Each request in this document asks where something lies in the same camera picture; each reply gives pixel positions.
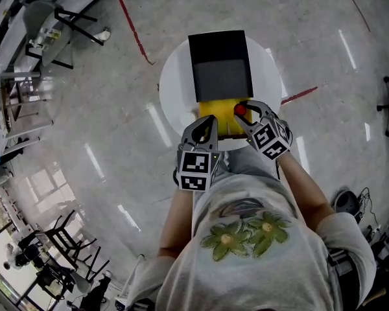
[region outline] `gray floor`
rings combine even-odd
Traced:
[[[271,49],[289,97],[318,87],[281,107],[298,140],[292,153],[328,198],[344,185],[357,194],[369,187],[373,211],[386,223],[388,114],[375,107],[389,100],[383,83],[389,76],[389,0],[356,0],[371,32],[351,0],[124,2],[156,63],[142,57],[118,0],[98,0],[88,10],[99,22],[83,26],[98,32],[107,25],[112,36],[100,47],[76,33],[75,69],[43,70],[41,88],[53,98],[48,107],[55,124],[13,160],[11,184],[31,222],[46,227],[60,213],[80,209],[72,230],[98,238],[119,282],[138,254],[152,257],[174,191],[180,139],[159,104],[161,69],[190,34],[244,29]],[[159,137],[156,115],[170,147]],[[362,226],[369,223],[367,213]]]

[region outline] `yellow object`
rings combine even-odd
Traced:
[[[204,117],[213,114],[217,118],[218,137],[220,139],[231,138],[234,135],[244,135],[243,129],[233,118],[233,108],[236,104],[244,100],[249,100],[249,98],[199,102],[199,115],[200,117]],[[244,118],[250,122],[252,121],[252,114],[249,109],[246,110]]]

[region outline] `white t-shirt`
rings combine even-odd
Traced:
[[[128,302],[149,298],[156,310],[342,310],[327,248],[353,259],[361,304],[376,265],[352,215],[328,216],[314,233],[280,182],[230,176],[196,202],[193,238],[179,257],[148,261]]]

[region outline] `fabric sleeve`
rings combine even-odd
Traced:
[[[371,247],[364,238],[354,217],[349,213],[336,213],[324,218],[316,233],[327,249],[343,249],[353,259],[359,275],[359,305],[373,286],[376,262]]]
[[[131,306],[143,298],[148,298],[155,303],[158,292],[175,260],[173,257],[162,256],[139,264],[128,293],[127,305]]]

